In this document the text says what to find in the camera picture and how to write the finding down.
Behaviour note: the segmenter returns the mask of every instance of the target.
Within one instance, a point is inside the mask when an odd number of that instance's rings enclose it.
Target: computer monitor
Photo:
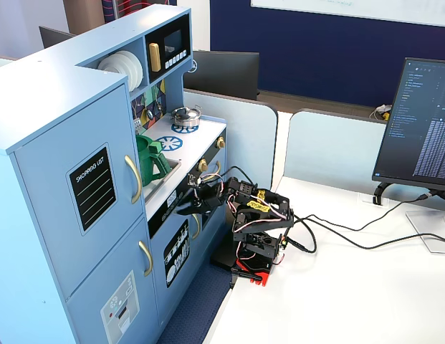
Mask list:
[[[184,87],[257,100],[259,53],[194,51],[198,68],[184,75]]]
[[[44,49],[75,36],[75,34],[68,34],[66,32],[53,30],[48,27],[39,27],[39,30],[41,32],[41,39]]]
[[[372,179],[445,190],[444,61],[406,59]],[[445,212],[407,211],[407,217],[418,233],[445,237]],[[445,242],[423,241],[429,251],[445,253]]]

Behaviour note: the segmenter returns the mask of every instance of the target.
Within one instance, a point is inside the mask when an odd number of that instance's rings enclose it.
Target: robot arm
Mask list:
[[[227,203],[235,217],[232,232],[234,241],[238,242],[236,264],[239,269],[232,272],[250,276],[252,281],[265,285],[280,245],[283,245],[282,234],[274,238],[265,232],[294,226],[289,199],[234,177],[225,183],[202,178],[188,175],[188,184],[194,192],[183,199],[182,203],[190,205],[178,214],[205,214]]]

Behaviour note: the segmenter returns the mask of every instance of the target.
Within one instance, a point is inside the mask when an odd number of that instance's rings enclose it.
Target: blue wall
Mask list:
[[[211,50],[260,52],[261,90],[378,106],[405,57],[445,59],[445,28],[211,0]]]

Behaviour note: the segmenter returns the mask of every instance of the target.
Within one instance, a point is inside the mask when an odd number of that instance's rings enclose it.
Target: red clamp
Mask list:
[[[267,272],[254,272],[253,273],[253,272],[249,271],[248,268],[246,266],[244,266],[244,264],[239,259],[236,260],[236,265],[238,265],[243,271],[247,271],[248,272],[248,274],[246,274],[246,275],[244,275],[242,277],[248,277],[249,278],[249,275],[255,275],[255,276],[257,276],[257,278],[256,279],[251,278],[250,279],[251,283],[256,282],[256,285],[260,285],[262,283],[262,286],[265,287],[265,285],[267,283],[267,280],[268,280],[268,276],[270,276],[269,273],[267,273]]]

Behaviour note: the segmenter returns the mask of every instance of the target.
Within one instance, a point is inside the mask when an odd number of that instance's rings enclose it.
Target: decorative tile backsplash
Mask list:
[[[149,129],[166,114],[166,89],[165,80],[149,88],[136,100],[131,102],[133,116],[141,119],[141,125]],[[147,111],[151,111],[153,119],[147,116]]]

